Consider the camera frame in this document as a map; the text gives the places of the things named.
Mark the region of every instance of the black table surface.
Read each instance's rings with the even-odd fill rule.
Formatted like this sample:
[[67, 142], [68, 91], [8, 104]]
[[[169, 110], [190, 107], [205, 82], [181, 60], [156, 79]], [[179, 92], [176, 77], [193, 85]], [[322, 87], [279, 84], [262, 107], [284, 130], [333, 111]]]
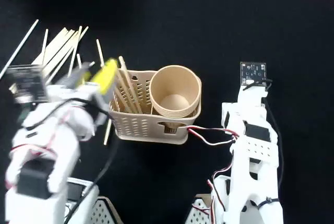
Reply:
[[[13, 64], [29, 64], [40, 53], [45, 28], [51, 38], [64, 26], [87, 25], [90, 29], [79, 47], [83, 61], [99, 62], [99, 38], [105, 58], [122, 55], [129, 69], [187, 66], [203, 83], [196, 124], [219, 127], [221, 103], [237, 98], [240, 61], [266, 62], [268, 77], [274, 80], [268, 101], [283, 136], [280, 200], [285, 223], [329, 223], [334, 207], [333, 4], [334, 0], [0, 0], [0, 67], [37, 18], [37, 28]], [[20, 112], [8, 86], [3, 78], [3, 196]], [[93, 180], [103, 167], [109, 153], [102, 145], [104, 129], [81, 144], [74, 177]], [[221, 137], [206, 136], [211, 141]], [[209, 192], [206, 179], [229, 163], [228, 149], [207, 146], [192, 136], [181, 146], [123, 140], [99, 183], [101, 195], [111, 199], [125, 223], [182, 223], [195, 194]]]

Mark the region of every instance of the paper cup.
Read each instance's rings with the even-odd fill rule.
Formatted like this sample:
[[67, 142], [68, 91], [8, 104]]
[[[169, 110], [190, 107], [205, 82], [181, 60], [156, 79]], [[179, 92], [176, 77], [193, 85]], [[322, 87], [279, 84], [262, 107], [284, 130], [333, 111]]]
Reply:
[[162, 116], [177, 119], [195, 110], [201, 96], [201, 83], [190, 69], [173, 65], [154, 74], [149, 90], [154, 109]]

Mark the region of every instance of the plastic basket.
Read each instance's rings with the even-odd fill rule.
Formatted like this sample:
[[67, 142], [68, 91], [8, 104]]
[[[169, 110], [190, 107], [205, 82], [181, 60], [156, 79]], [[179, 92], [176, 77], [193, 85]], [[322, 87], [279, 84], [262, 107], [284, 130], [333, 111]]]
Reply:
[[[187, 125], [192, 125], [201, 112], [201, 102], [195, 111], [188, 117], [171, 119], [158, 115], [154, 110], [149, 93], [151, 78], [156, 71], [133, 71], [129, 70], [133, 88], [139, 99], [143, 114], [126, 113], [124, 106], [116, 94], [111, 102], [111, 115], [115, 119], [116, 134], [120, 139], [136, 140], [140, 142], [156, 142], [168, 144], [183, 144], [187, 141]], [[116, 84], [124, 98], [127, 96], [124, 88]]]

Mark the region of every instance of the cup rim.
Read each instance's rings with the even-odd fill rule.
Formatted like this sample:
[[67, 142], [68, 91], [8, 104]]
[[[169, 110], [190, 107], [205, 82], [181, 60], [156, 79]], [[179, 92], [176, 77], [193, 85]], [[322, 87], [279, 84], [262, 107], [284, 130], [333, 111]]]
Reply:
[[[159, 73], [159, 71], [162, 71], [164, 69], [167, 69], [167, 68], [171, 68], [171, 67], [178, 67], [178, 68], [182, 68], [182, 69], [185, 69], [187, 70], [188, 72], [190, 72], [195, 78], [196, 78], [196, 81], [197, 81], [197, 85], [198, 85], [198, 93], [197, 93], [197, 96], [196, 96], [196, 99], [189, 105], [187, 106], [186, 108], [184, 109], [181, 109], [181, 110], [171, 110], [171, 109], [167, 109], [167, 108], [164, 108], [162, 106], [160, 106], [156, 100], [153, 98], [152, 96], [152, 92], [151, 92], [151, 86], [152, 86], [152, 81], [153, 79], [155, 78], [155, 76]], [[200, 79], [197, 77], [197, 75], [192, 71], [190, 70], [189, 68], [185, 67], [185, 66], [180, 66], [180, 65], [169, 65], [169, 66], [165, 66], [161, 69], [159, 69], [151, 78], [151, 82], [150, 82], [150, 86], [149, 86], [149, 89], [150, 89], [150, 99], [151, 99], [151, 102], [153, 104], [153, 106], [157, 105], [159, 108], [161, 108], [163, 111], [165, 112], [168, 112], [168, 113], [182, 113], [183, 111], [187, 111], [189, 109], [191, 109], [192, 107], [196, 106], [199, 102], [199, 97], [201, 95], [201, 83], [200, 83]]]

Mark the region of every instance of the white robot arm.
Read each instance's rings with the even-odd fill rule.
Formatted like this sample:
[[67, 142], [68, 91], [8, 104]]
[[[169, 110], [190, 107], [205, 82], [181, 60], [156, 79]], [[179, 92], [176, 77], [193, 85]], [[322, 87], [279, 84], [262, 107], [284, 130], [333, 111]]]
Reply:
[[[277, 182], [278, 135], [267, 122], [261, 102], [268, 93], [267, 81], [265, 63], [241, 63], [238, 101], [222, 104], [222, 125], [240, 136], [230, 148], [231, 177], [214, 178], [217, 192], [213, 190], [211, 196], [216, 223], [283, 224]], [[245, 210], [247, 202], [253, 206]]]
[[[81, 80], [79, 77], [70, 83]], [[108, 88], [113, 90], [112, 83]], [[104, 123], [104, 114], [108, 115], [108, 103], [96, 82], [79, 87], [49, 85], [46, 89], [49, 102], [28, 114], [12, 141], [5, 200], [10, 224], [64, 223], [67, 183], [80, 156], [79, 141], [89, 140]], [[91, 112], [86, 102], [101, 109], [100, 113]]]

